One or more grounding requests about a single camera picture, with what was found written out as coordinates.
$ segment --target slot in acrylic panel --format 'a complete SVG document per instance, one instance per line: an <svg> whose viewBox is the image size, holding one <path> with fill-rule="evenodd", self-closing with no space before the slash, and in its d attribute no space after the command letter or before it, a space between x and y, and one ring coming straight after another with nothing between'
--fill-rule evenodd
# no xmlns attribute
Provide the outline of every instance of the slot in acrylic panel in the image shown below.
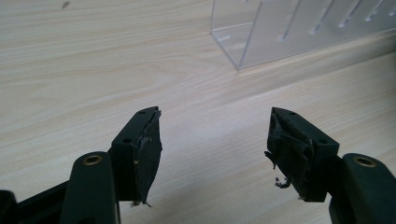
<svg viewBox="0 0 396 224"><path fill-rule="evenodd" d="M215 0L212 35L237 69L396 28L396 0Z"/></svg>

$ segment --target dark object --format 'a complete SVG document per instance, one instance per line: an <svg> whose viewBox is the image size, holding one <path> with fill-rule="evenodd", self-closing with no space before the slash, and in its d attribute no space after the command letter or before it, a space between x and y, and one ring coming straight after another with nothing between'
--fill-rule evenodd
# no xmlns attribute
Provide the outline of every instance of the dark object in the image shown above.
<svg viewBox="0 0 396 224"><path fill-rule="evenodd" d="M16 203L0 191L0 224L120 223L119 201L147 203L160 163L158 107L137 112L114 139L108 153L76 160L70 180Z"/></svg>
<svg viewBox="0 0 396 224"><path fill-rule="evenodd" d="M332 223L396 223L396 179L380 161L336 154L339 144L298 114L273 108L265 155L305 202L332 195Z"/></svg>

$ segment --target wood grain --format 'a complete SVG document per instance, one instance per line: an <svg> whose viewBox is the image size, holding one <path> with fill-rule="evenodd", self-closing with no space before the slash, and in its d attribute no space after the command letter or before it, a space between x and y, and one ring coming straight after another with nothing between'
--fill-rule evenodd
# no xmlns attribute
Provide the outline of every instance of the wood grain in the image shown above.
<svg viewBox="0 0 396 224"><path fill-rule="evenodd" d="M0 189L18 201L108 150L138 110L163 112L163 156L122 223L331 223L326 203L277 189L263 152L272 106L293 110L396 173L395 34L234 70L211 1L0 2Z"/></svg>

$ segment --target transparent acrylic box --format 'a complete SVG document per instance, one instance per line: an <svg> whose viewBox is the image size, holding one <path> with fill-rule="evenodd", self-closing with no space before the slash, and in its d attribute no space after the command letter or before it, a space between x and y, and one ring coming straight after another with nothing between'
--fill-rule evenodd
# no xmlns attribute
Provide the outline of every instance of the transparent acrylic box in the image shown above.
<svg viewBox="0 0 396 224"><path fill-rule="evenodd" d="M396 0L215 0L211 30L237 69L396 28Z"/></svg>

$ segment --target wooden table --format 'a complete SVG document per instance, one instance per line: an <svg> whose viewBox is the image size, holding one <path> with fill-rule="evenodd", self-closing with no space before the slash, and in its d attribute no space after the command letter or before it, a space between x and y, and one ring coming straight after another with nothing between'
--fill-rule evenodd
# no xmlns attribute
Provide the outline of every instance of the wooden table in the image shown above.
<svg viewBox="0 0 396 224"><path fill-rule="evenodd" d="M395 33L236 71L210 35L212 1L0 2L0 189L18 201L107 151L158 105L163 154L122 223L331 223L264 157L272 106L396 173Z"/></svg>

